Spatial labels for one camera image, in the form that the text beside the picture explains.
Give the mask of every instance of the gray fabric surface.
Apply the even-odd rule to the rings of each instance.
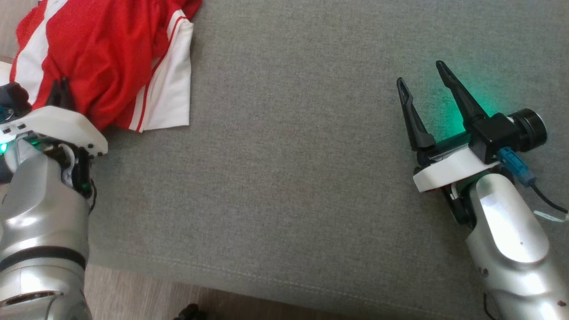
[[[205,0],[191,125],[108,132],[92,261],[361,317],[482,319],[468,230],[413,184],[395,80],[439,139],[460,120],[438,59],[489,112],[539,112],[550,139],[524,158],[567,204],[567,17],[565,0]],[[567,266],[567,226],[542,224]]]

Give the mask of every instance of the cable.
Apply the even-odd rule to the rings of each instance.
[[[89,214],[95,209],[95,202],[97,201],[97,187],[95,187],[93,179],[91,179],[91,186],[93,186],[93,203],[91,204],[91,208],[89,208]]]
[[[545,203],[567,215],[567,209],[553,203],[535,185],[535,181],[537,180],[535,175],[529,170],[526,163],[514,152],[514,150],[510,147],[503,147],[498,151],[498,160],[508,171],[518,178],[524,187],[531,187],[535,191],[535,194],[537,194]]]
[[[545,203],[547,203],[550,207],[552,207],[552,208],[554,208],[554,209],[556,209],[556,210],[559,210],[559,211],[561,211],[561,212],[564,213],[564,214],[567,214],[567,213],[568,213],[567,209],[565,209],[565,208],[563,208],[563,207],[561,207],[561,206],[558,206],[557,204],[555,204],[555,203],[553,203],[551,200],[549,200],[549,199],[541,192],[541,190],[535,185],[535,182],[532,182],[532,183],[530,184],[530,187],[535,191],[535,194],[537,194],[538,197],[540,197],[540,198],[541,198]]]
[[[484,312],[486,312],[486,315],[488,316],[488,318],[490,318],[490,320],[499,320],[499,319],[494,318],[494,317],[490,314],[490,312],[488,311],[488,301],[487,301],[487,299],[488,299],[488,296],[486,295],[486,292],[485,292],[485,293],[484,293]]]

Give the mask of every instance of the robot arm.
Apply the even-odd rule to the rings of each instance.
[[[7,86],[0,139],[2,176],[11,183],[0,207],[0,319],[89,320],[89,162],[107,153],[107,141],[74,111],[29,112],[25,91]]]
[[[492,299],[501,320],[569,319],[562,269],[554,263],[546,234],[513,185],[517,176],[524,186],[537,189],[535,177],[514,151],[543,145],[545,125],[529,109],[489,117],[442,61],[436,66],[457,102],[465,132],[435,142],[405,82],[398,79],[411,148],[419,162],[413,177],[418,190],[440,189],[456,221],[472,228],[466,243],[484,283],[484,297]]]

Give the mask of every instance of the white stripe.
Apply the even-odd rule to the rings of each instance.
[[[185,17],[184,12],[182,10],[174,11],[172,17],[170,18],[170,22],[168,23],[168,40],[172,38],[172,32],[174,31],[174,27],[176,26],[176,21],[178,21],[178,18],[180,17]]]
[[[545,218],[545,219],[547,219],[547,220],[551,220],[551,221],[555,221],[555,222],[565,222],[565,221],[567,221],[567,220],[569,219],[569,215],[565,215],[565,219],[564,219],[564,220],[561,220],[560,218],[556,218],[556,217],[554,217],[554,216],[552,216],[552,215],[548,215],[548,214],[546,214],[546,213],[543,213],[543,212],[537,211],[537,210],[534,210],[534,214],[536,214],[536,215],[538,215],[538,216],[540,216],[540,217],[542,217],[542,218]]]
[[[174,15],[175,21],[180,15]],[[189,125],[189,96],[192,67],[189,45],[193,23],[178,22],[172,42],[160,66],[156,69],[146,97],[146,109],[141,129],[162,129]]]
[[[130,130],[136,131],[138,128],[138,123],[141,120],[142,105],[144,103],[144,91],[146,91],[146,86],[142,87],[142,89],[137,94],[137,99],[136,99],[136,102],[134,104],[133,118],[132,118],[132,120],[130,120],[130,126],[129,126]]]
[[[66,3],[67,0],[47,0],[43,21],[16,60],[15,81],[30,95],[30,104],[34,104],[38,99],[39,87],[43,80],[42,64],[49,48],[46,24]]]

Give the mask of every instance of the black cable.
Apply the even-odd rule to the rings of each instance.
[[[540,190],[539,188],[535,185],[535,182],[530,184],[530,187],[535,191],[535,194],[538,195],[538,197],[540,197],[545,203],[547,203],[549,206],[551,206],[552,208],[559,210],[561,212],[563,212],[564,214],[567,214],[567,209],[558,206],[557,204],[553,203],[551,200],[549,200]]]
[[[486,312],[486,315],[488,316],[488,318],[490,318],[490,320],[498,320],[496,318],[494,318],[490,312],[488,311],[488,296],[486,295],[486,292],[484,293],[484,312]]]
[[[93,203],[91,204],[91,208],[89,208],[89,214],[95,209],[95,202],[97,201],[97,187],[95,187],[93,179],[91,179],[91,186],[93,186]]]

